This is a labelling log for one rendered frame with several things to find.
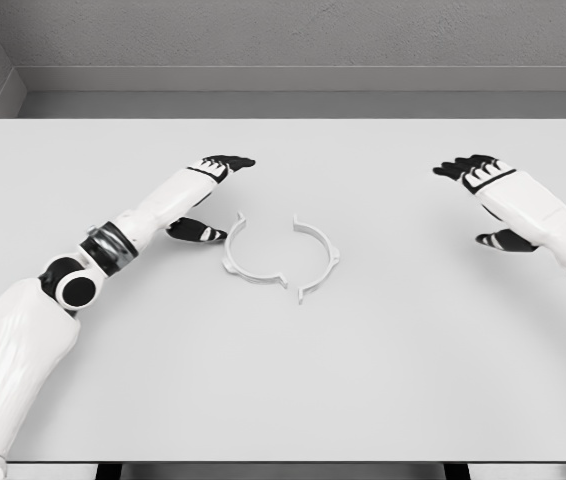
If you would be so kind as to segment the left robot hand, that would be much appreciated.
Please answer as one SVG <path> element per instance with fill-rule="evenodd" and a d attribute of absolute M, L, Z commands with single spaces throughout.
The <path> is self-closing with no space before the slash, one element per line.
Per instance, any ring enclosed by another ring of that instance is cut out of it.
<path fill-rule="evenodd" d="M 208 198 L 230 175 L 253 167 L 255 163 L 251 158 L 235 155 L 204 157 L 177 171 L 141 203 L 140 209 L 174 239 L 196 243 L 225 240 L 225 231 L 188 218 L 186 214 Z"/>

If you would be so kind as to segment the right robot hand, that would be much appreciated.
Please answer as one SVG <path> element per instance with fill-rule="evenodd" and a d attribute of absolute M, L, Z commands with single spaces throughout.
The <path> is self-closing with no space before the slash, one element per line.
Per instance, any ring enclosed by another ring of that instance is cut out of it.
<path fill-rule="evenodd" d="M 433 169 L 470 192 L 481 206 L 506 227 L 494 233 L 483 233 L 475 241 L 505 252 L 530 253 L 541 244 L 544 230 L 540 214 L 534 209 L 548 206 L 541 188 L 533 179 L 502 160 L 487 155 L 457 157 Z"/>

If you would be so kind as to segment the white pipe clamp half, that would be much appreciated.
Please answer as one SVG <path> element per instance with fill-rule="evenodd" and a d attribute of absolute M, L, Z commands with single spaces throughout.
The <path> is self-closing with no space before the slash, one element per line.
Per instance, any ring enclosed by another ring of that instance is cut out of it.
<path fill-rule="evenodd" d="M 247 219 L 242 212 L 237 213 L 237 219 L 227 234 L 224 241 L 224 256 L 222 265 L 227 273 L 239 277 L 249 283 L 257 285 L 279 285 L 283 289 L 288 288 L 288 280 L 282 273 L 260 274 L 245 269 L 237 260 L 233 252 L 235 240 L 240 232 L 247 226 Z"/>
<path fill-rule="evenodd" d="M 315 243 L 314 253 L 320 259 L 315 260 L 315 270 L 310 280 L 297 288 L 298 305 L 303 305 L 307 297 L 324 286 L 341 261 L 341 252 L 332 239 L 319 227 L 303 221 L 297 214 L 292 217 L 293 230 L 311 238 Z"/>

